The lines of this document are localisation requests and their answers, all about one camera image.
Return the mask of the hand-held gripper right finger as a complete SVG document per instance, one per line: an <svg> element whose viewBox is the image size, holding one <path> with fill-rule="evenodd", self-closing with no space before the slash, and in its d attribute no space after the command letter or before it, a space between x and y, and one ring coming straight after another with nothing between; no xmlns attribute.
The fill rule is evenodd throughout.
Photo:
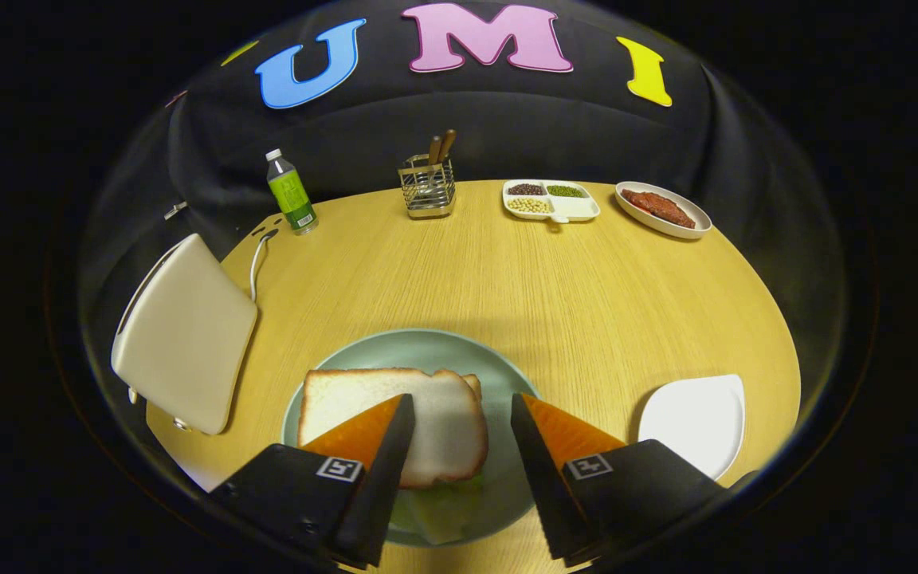
<svg viewBox="0 0 918 574"><path fill-rule="evenodd" d="M551 556L602 564L658 544L730 490L660 441L627 443L531 395L510 426Z"/></svg>

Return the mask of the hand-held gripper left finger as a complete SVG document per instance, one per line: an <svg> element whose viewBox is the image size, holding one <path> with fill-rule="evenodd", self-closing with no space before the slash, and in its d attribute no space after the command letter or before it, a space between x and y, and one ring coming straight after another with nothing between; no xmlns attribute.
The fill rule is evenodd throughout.
<svg viewBox="0 0 918 574"><path fill-rule="evenodd" d="M412 395L379 404L372 461L276 443L208 498L245 531L316 569L379 566L415 425Z"/></svg>

